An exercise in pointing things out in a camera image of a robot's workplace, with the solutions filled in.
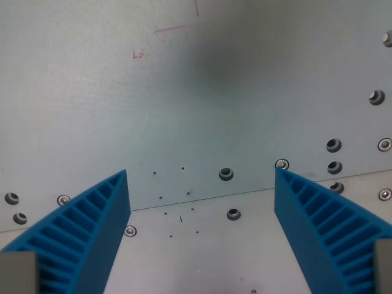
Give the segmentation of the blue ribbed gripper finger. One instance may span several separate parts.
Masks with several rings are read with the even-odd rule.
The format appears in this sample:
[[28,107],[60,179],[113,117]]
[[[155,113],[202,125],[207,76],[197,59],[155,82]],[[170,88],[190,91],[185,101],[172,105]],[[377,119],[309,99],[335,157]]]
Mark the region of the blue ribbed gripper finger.
[[40,293],[103,293],[130,218],[125,170],[77,195],[6,245],[35,252]]
[[375,293],[374,243],[391,237],[391,224],[281,168],[274,212],[312,293]]

